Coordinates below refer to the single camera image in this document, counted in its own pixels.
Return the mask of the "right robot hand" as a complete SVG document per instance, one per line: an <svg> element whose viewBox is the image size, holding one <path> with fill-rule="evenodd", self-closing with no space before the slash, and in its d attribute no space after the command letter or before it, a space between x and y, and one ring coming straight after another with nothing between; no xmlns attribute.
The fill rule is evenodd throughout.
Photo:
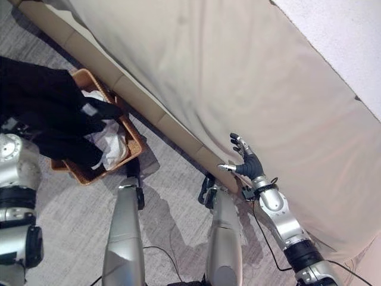
<svg viewBox="0 0 381 286"><path fill-rule="evenodd" d="M233 149L242 156L243 163L240 165L219 164L217 167L226 172L246 176L250 180L263 176L262 164L245 140L236 133L230 133L230 141L234 145Z"/></svg>

